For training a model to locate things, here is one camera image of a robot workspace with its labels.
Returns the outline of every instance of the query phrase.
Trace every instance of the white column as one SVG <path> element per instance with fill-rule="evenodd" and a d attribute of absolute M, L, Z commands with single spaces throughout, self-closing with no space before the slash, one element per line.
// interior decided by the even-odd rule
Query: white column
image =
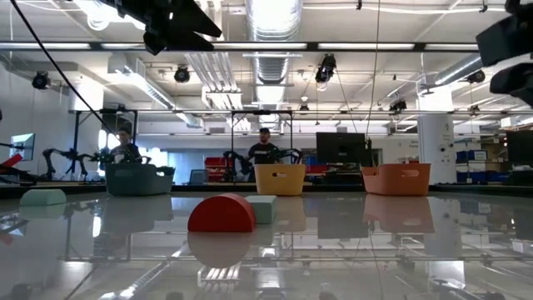
<path fill-rule="evenodd" d="M 430 95 L 420 95 L 418 106 L 423 111 L 452 111 L 451 90 L 439 87 Z M 455 183 L 456 150 L 451 115 L 418 117 L 418 141 L 421 163 L 431 164 L 430 184 Z"/>
<path fill-rule="evenodd" d="M 83 99 L 91 106 L 95 111 L 99 111 L 103 108 L 103 85 L 93 81 L 89 77 L 82 77 L 80 80 L 74 83 L 76 90 L 82 95 Z M 76 96 L 74 91 L 69 91 L 70 110 L 82 110 L 87 111 L 88 107 L 82 100 Z M 72 132 L 74 131 L 75 114 L 71 114 Z M 80 121 L 82 124 L 78 129 L 77 138 L 77 151 L 79 153 L 94 154 L 98 151 L 98 134 L 102 129 L 102 123 L 91 113 L 85 112 L 81 115 Z M 97 171 L 98 164 L 96 162 L 89 162 L 85 160 L 85 167 L 89 172 L 89 175 Z M 79 164 L 76 165 L 77 176 L 81 169 Z"/>

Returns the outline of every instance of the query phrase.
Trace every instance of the wall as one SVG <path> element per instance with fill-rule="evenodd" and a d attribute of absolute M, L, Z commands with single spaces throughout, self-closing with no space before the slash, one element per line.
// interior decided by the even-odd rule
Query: wall
<path fill-rule="evenodd" d="M 3 120 L 0 122 L 0 141 L 10 143 L 12 135 L 35 133 L 33 160 L 20 162 L 16 167 L 34 174 L 46 172 L 42 151 L 47 148 L 68 150 L 74 139 L 75 115 L 68 112 L 69 97 L 52 90 L 38 91 L 25 78 L 8 72 L 0 66 L 0 108 Z M 97 119 L 90 117 L 80 127 L 80 152 L 97 150 Z M 0 161 L 9 158 L 9 148 L 0 147 Z M 56 174 L 61 176 L 70 167 L 70 162 L 59 156 L 52 156 Z"/>

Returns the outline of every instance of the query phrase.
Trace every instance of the teal plastic basket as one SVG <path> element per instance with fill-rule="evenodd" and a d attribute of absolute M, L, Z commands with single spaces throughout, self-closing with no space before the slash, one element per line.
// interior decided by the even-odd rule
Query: teal plastic basket
<path fill-rule="evenodd" d="M 172 190 L 174 172 L 167 168 L 163 175 L 156 166 L 140 163 L 106 165 L 107 192 L 113 196 L 152 196 Z"/>

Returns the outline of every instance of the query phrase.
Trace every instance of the wire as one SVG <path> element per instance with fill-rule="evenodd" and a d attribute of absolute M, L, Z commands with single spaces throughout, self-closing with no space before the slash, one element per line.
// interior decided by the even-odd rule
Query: wire
<path fill-rule="evenodd" d="M 351 123 L 353 124 L 353 129 L 357 133 L 356 121 L 353 120 L 353 116 L 351 115 L 350 103 L 348 102 L 348 99 L 346 98 L 346 94 L 344 93 L 344 88 L 342 87 L 341 75 L 339 75 L 339 70 L 337 68 L 335 68 L 335 71 L 336 71 L 336 76 L 339 79 L 339 84 L 341 85 L 341 91 L 342 91 L 342 96 L 344 97 L 344 102 L 346 103 L 346 107 L 348 108 L 348 113 L 350 113 L 350 119 L 351 119 Z"/>
<path fill-rule="evenodd" d="M 372 115 L 372 107 L 374 106 L 374 92 L 376 90 L 376 74 L 377 74 L 377 54 L 378 54 L 378 42 L 380 41 L 380 7 L 381 0 L 377 2 L 377 27 L 376 27 L 376 53 L 374 55 L 374 74 L 372 75 L 372 93 L 370 99 L 370 110 L 368 111 L 368 122 L 366 123 L 365 135 L 368 137 L 368 128 L 370 127 L 370 120 Z"/>
<path fill-rule="evenodd" d="M 357 9 L 357 5 L 337 5 L 330 7 L 323 6 L 304 6 L 303 9 L 308 10 L 347 10 L 347 9 Z M 422 10 L 413 10 L 413 9 L 401 9 L 401 8 L 390 8 L 390 7 L 380 7 L 378 2 L 377 7 L 364 6 L 361 9 L 375 11 L 375 12 L 384 12 L 384 13 L 403 13 L 403 14 L 417 14 L 417 15 L 433 15 L 433 14 L 449 14 L 449 13 L 478 13 L 479 8 L 461 8 L 461 9 L 422 9 Z M 490 7 L 488 12 L 504 12 L 505 9 L 501 7 Z"/>
<path fill-rule="evenodd" d="M 48 52 L 48 50 L 44 47 L 44 45 L 42 44 L 41 42 L 41 39 L 39 38 L 39 36 L 35 33 L 35 30 L 33 30 L 33 27 L 32 25 L 30 24 L 30 22 L 27 20 L 26 16 L 24 16 L 24 13 L 22 12 L 22 10 L 20 9 L 20 7 L 18 6 L 17 4 L 17 0 L 9 0 L 9 2 L 11 2 L 13 8 L 15 8 L 15 10 L 17 11 L 18 13 L 18 16 L 22 19 L 22 21 L 24 22 L 24 24 L 26 25 L 27 27 L 27 30 L 32 34 L 33 38 L 35 39 L 35 42 L 37 42 L 37 44 L 39 45 L 39 47 L 41 48 L 42 52 L 44 53 L 44 55 L 47 56 L 48 60 L 50 61 L 50 63 L 52 63 L 53 67 L 57 70 L 57 72 L 59 73 L 59 75 L 61 76 L 61 78 L 63 78 L 63 80 L 65 81 L 65 83 L 70 87 L 70 89 L 74 92 L 74 94 L 80 99 L 82 100 L 83 104 L 85 104 L 87 106 L 87 108 L 89 108 L 89 111 L 91 112 L 92 115 L 94 115 L 94 117 L 96 117 L 98 119 L 98 121 L 100 121 L 100 123 L 104 126 L 104 128 L 106 130 L 108 130 L 110 133 L 113 133 L 114 131 L 111 130 L 111 128 L 105 123 L 105 121 L 103 120 L 102 117 L 100 117 L 98 115 L 98 113 L 89 105 L 89 103 L 85 100 L 85 98 L 83 98 L 83 96 L 80 94 L 80 92 L 74 87 L 74 85 L 70 82 L 70 80 L 68 80 L 67 78 L 67 75 L 65 75 L 65 73 L 63 72 L 63 70 L 57 65 L 57 62 L 53 59 L 52 55 L 50 55 L 50 53 Z M 133 153 L 131 153 L 131 151 L 129 151 L 129 149 L 125 148 L 126 149 L 126 152 L 127 154 L 129 154 L 132 158 L 134 158 L 135 156 L 133 155 Z"/>
<path fill-rule="evenodd" d="M 83 10 L 80 8 L 73 8 L 73 9 L 64 9 L 64 8 L 48 8 L 48 7 L 42 7 L 35 4 L 31 4 L 28 2 L 20 2 L 21 4 L 28 5 L 32 8 L 38 8 L 49 12 L 82 12 Z"/>

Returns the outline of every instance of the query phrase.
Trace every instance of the yellow plastic basket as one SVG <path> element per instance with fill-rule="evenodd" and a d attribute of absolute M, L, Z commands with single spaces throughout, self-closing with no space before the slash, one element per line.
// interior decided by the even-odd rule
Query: yellow plastic basket
<path fill-rule="evenodd" d="M 260 195 L 298 196 L 306 176 L 304 164 L 257 164 L 257 193 Z"/>

